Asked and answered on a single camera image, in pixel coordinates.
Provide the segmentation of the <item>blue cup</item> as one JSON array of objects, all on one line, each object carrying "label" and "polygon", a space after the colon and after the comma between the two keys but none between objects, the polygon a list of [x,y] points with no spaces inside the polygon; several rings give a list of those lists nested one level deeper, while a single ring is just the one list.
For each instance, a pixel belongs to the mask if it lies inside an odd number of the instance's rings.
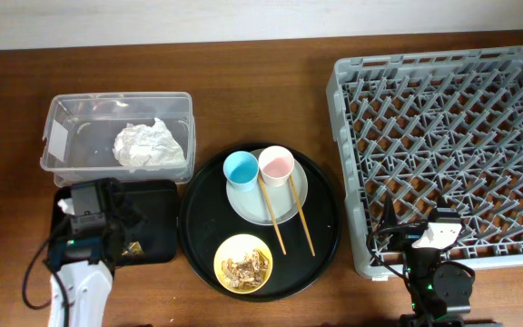
[{"label": "blue cup", "polygon": [[253,154],[237,151],[227,156],[223,162],[222,170],[233,189],[249,192],[256,184],[259,164]]}]

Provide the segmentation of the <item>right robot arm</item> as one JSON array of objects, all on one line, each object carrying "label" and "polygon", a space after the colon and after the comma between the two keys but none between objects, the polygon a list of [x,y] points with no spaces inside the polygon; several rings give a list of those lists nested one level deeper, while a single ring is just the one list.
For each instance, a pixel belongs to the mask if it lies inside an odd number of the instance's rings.
[{"label": "right robot arm", "polygon": [[411,297],[412,314],[400,316],[400,326],[463,326],[470,312],[475,272],[444,261],[463,227],[460,214],[443,198],[419,223],[400,224],[391,197],[385,198],[379,232],[390,236],[389,248],[403,257],[401,278]]}]

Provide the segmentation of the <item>gold foil wrapper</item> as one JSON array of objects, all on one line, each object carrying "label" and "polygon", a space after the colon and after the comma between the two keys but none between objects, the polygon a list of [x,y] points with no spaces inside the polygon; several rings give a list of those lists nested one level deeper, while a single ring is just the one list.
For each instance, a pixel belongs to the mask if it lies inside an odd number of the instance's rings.
[{"label": "gold foil wrapper", "polygon": [[124,257],[135,257],[144,256],[143,247],[139,242],[128,243],[124,246],[122,256]]}]

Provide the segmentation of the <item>yellow bowl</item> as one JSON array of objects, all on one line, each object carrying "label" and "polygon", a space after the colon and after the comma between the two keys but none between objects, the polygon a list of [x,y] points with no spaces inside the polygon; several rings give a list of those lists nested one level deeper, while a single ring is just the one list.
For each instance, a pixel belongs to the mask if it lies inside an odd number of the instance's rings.
[{"label": "yellow bowl", "polygon": [[[263,285],[260,288],[254,289],[252,292],[237,292],[230,290],[229,287],[226,286],[222,281],[222,261],[227,258],[240,260],[245,253],[248,253],[254,249],[260,250],[262,254],[270,261],[269,272],[266,275]],[[249,234],[236,234],[225,240],[217,249],[213,259],[214,276],[226,290],[235,294],[249,294],[259,291],[267,283],[267,281],[270,280],[272,268],[273,259],[270,248],[265,244],[265,242],[262,239]]]}]

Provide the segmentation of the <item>food scraps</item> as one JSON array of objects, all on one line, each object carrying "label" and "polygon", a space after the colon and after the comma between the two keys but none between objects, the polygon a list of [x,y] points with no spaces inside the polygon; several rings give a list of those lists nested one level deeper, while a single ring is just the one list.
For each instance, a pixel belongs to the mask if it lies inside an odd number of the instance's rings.
[{"label": "food scraps", "polygon": [[269,272],[270,261],[258,249],[245,253],[240,260],[227,258],[221,263],[222,281],[230,290],[252,292],[260,288]]}]

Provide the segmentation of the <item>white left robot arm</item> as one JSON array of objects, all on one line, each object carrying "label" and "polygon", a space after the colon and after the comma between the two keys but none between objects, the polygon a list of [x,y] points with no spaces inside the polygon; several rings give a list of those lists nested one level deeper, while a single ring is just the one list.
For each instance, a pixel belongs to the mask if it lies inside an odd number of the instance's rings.
[{"label": "white left robot arm", "polygon": [[50,326],[100,326],[115,270],[138,257],[131,236],[143,218],[103,209],[66,214],[50,232],[44,265],[51,273]]}]

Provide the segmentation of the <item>white napkin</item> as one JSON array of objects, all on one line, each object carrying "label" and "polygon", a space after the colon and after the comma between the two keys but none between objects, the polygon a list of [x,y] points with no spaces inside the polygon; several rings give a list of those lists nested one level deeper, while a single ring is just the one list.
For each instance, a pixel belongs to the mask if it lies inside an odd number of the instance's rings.
[{"label": "white napkin", "polygon": [[113,156],[122,166],[172,166],[186,163],[184,151],[165,122],[127,124],[113,142]]}]

